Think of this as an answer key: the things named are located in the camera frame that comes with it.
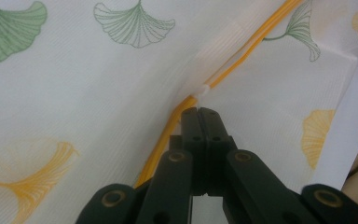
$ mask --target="clamp jaw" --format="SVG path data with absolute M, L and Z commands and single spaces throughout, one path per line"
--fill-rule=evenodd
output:
M 339 190 L 317 184 L 298 195 L 254 153 L 238 150 L 215 111 L 189 108 L 181 124 L 152 179 L 100 189 L 76 223 L 188 224 L 192 197 L 207 193 L 223 197 L 230 224 L 358 224 L 358 204 Z

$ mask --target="green ginkgo leaf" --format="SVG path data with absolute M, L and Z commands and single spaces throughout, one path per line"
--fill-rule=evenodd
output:
M 149 16 L 142 8 L 141 1 L 123 11 L 110 10 L 100 3 L 94 8 L 94 16 L 115 42 L 135 48 L 159 42 L 175 25 L 174 20 L 160 21 Z
M 28 49 L 46 21 L 47 10 L 40 2 L 34 2 L 23 11 L 0 9 L 0 62 L 8 56 Z
M 264 40 L 276 40 L 283 38 L 286 35 L 290 35 L 301 41 L 310 49 L 310 61 L 315 62 L 321 55 L 321 51 L 310 36 L 310 13 L 312 12 L 311 4 L 312 1 L 308 0 L 296 9 L 295 13 L 290 18 L 286 31 L 283 35 L 273 38 L 264 38 Z

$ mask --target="orange strap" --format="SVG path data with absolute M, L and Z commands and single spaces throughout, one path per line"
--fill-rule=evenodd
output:
M 239 51 L 245 50 L 243 55 L 232 64 L 227 70 L 225 70 L 221 75 L 216 79 L 213 77 L 206 80 L 205 84 L 209 85 L 211 88 L 214 88 L 223 81 L 235 68 L 237 68 L 249 54 L 255 49 L 255 47 L 263 41 L 263 38 L 285 17 L 287 14 L 292 11 L 301 0 L 287 0 L 271 17 L 266 20 L 263 25 L 251 36 L 251 38 L 239 49 Z M 168 143 L 171 133 L 175 128 L 182 112 L 191 106 L 194 106 L 197 103 L 197 99 L 193 96 L 188 96 L 185 100 L 179 104 L 171 113 L 171 116 L 159 137 L 159 140 L 151 152 L 144 169 L 139 175 L 138 181 L 135 184 L 135 187 L 142 185 L 145 181 L 153 176 L 155 169 L 158 165 L 159 158 L 161 157 L 165 146 Z

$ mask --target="fabric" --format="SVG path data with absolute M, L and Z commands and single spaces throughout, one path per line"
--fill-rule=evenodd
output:
M 299 191 L 357 65 L 358 3 L 304 1 L 236 64 L 296 2 L 0 0 L 0 223 L 74 223 L 99 188 L 135 184 L 205 80 L 200 105 Z M 195 223 L 224 223 L 218 201 L 196 199 Z

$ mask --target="metal grommet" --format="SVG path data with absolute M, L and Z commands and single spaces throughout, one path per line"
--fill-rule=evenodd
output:
M 249 161 L 251 159 L 252 159 L 252 156 L 246 152 L 235 153 L 235 160 L 237 160 L 237 161 Z
M 104 194 L 102 203 L 105 207 L 114 207 L 126 199 L 126 193 L 116 189 Z
M 183 152 L 173 152 L 173 153 L 171 153 L 169 156 L 168 156 L 168 159 L 170 160 L 170 161 L 175 161 L 175 162 L 177 162 L 177 161 L 182 161 L 182 160 L 184 160 L 185 159 L 185 154 L 183 153 Z
M 333 192 L 326 189 L 318 189 L 313 192 L 313 196 L 322 204 L 338 208 L 342 206 L 342 200 Z

